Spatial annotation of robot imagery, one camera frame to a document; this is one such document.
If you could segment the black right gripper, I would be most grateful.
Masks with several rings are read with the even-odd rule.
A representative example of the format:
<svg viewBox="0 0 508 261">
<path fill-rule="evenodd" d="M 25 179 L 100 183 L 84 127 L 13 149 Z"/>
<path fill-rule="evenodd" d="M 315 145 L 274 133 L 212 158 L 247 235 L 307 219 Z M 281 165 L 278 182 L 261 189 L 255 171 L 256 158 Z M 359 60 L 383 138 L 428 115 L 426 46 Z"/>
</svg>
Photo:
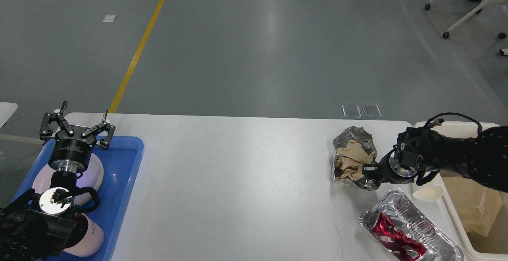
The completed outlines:
<svg viewBox="0 0 508 261">
<path fill-rule="evenodd" d="M 370 186 L 380 186 L 381 183 L 406 184 L 414 182 L 417 171 L 406 169 L 395 160 L 395 149 L 392 149 L 383 158 L 379 165 L 363 164 L 362 174 Z"/>
</svg>

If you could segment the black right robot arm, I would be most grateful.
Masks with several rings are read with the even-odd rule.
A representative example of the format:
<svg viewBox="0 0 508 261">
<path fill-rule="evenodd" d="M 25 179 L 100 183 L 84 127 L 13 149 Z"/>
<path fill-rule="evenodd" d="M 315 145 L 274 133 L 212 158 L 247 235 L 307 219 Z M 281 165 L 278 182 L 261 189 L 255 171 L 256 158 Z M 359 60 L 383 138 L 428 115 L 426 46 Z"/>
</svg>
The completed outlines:
<svg viewBox="0 0 508 261">
<path fill-rule="evenodd" d="M 445 113 L 428 119 L 422 127 L 408 127 L 399 133 L 396 144 L 380 162 L 362 166 L 365 177 L 375 183 L 422 186 L 440 171 L 469 178 L 480 185 L 506 192 L 508 190 L 508 129 L 477 125 L 475 138 L 450 138 L 433 128 L 441 126 Z"/>
</svg>

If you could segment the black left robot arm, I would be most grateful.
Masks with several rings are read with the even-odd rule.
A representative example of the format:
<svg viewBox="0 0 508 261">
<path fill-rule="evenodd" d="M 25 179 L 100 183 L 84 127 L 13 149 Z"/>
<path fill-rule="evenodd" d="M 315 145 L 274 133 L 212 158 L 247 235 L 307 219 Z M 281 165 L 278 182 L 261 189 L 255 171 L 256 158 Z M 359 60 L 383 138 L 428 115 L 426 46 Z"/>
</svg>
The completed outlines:
<svg viewBox="0 0 508 261">
<path fill-rule="evenodd" d="M 54 172 L 49 189 L 38 194 L 31 188 L 1 210 L 1 260 L 34 261 L 62 252 L 78 257 L 100 250 L 103 229 L 88 214 L 100 205 L 97 190 L 78 187 L 88 169 L 95 146 L 107 150 L 115 126 L 103 112 L 100 123 L 82 127 L 67 122 L 67 102 L 58 111 L 45 113 L 39 136 L 55 140 L 48 165 Z"/>
</svg>

